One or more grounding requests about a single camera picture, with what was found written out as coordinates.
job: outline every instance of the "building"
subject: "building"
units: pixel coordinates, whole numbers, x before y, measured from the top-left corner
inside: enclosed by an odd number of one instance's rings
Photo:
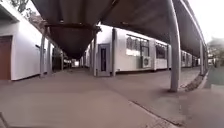
[[[42,34],[17,10],[0,2],[0,80],[20,80],[40,73],[41,38]],[[49,50],[48,46],[44,46],[45,72],[53,48]]]
[[[106,71],[106,76],[108,76],[112,72],[113,28],[106,25],[100,25],[100,27],[101,32],[97,34],[97,73],[100,75],[102,71]],[[115,30],[115,70],[117,73],[171,68],[171,45],[135,32],[119,28]],[[90,46],[86,53],[85,66],[89,67]],[[182,67],[197,66],[197,60],[198,58],[190,53],[181,51]]]

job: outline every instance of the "support column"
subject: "support column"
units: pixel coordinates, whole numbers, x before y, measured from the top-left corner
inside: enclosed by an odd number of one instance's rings
[[[166,56],[166,57],[167,57],[167,58],[166,58],[166,59],[167,59],[167,70],[170,70],[170,57],[169,57],[170,49],[169,49],[169,45],[167,45],[166,48],[167,48],[167,53],[166,53],[166,54],[167,54],[167,56]]]
[[[172,67],[171,67],[171,92],[177,92],[180,72],[181,72],[181,59],[180,59],[180,34],[177,22],[177,16],[173,4],[173,0],[167,0],[168,7],[168,21],[169,21],[169,34],[170,43],[172,47]]]
[[[44,77],[44,44],[47,34],[47,27],[44,28],[44,33],[42,34],[41,45],[40,45],[40,77]]]
[[[93,42],[93,75],[96,76],[96,67],[97,67],[97,60],[96,60],[96,53],[97,53],[97,33],[94,38]]]
[[[112,76],[116,76],[116,45],[117,45],[117,30],[112,29]]]
[[[205,50],[205,63],[206,63],[206,73],[208,72],[209,70],[209,66],[208,66],[208,51],[207,49]]]
[[[92,67],[93,67],[93,43],[90,43],[90,52],[89,52],[89,70],[90,73],[92,73]]]
[[[61,51],[61,70],[64,70],[64,53]]]
[[[204,50],[202,41],[200,41],[200,75],[204,75]]]
[[[48,41],[47,46],[47,75],[51,75],[52,67],[51,67],[51,41]]]

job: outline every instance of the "walkway roof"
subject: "walkway roof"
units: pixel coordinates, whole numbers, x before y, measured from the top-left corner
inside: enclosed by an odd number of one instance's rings
[[[83,23],[131,30],[169,42],[165,0],[32,0],[49,24]],[[200,28],[187,0],[173,0],[181,37],[181,48],[200,55]],[[87,29],[51,28],[50,35],[67,55],[80,58],[94,34]]]

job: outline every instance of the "sky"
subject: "sky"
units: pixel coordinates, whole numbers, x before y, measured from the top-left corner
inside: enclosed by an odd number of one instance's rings
[[[224,38],[224,0],[188,0],[202,29],[206,43],[214,38]],[[37,12],[33,3],[27,5]]]

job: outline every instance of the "sidewalk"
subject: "sidewalk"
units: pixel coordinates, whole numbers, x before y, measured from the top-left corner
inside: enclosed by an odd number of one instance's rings
[[[182,83],[197,73],[184,70]],[[174,128],[185,117],[168,88],[169,71],[115,78],[64,71],[1,86],[0,111],[20,127]]]
[[[199,74],[199,69],[182,69],[181,87],[185,87]],[[182,112],[180,102],[184,92],[169,93],[170,72],[161,71],[150,74],[123,75],[104,78],[104,84],[128,100],[147,111],[182,126],[186,115]]]
[[[224,86],[212,85],[188,93],[181,100],[186,115],[185,128],[224,127]]]

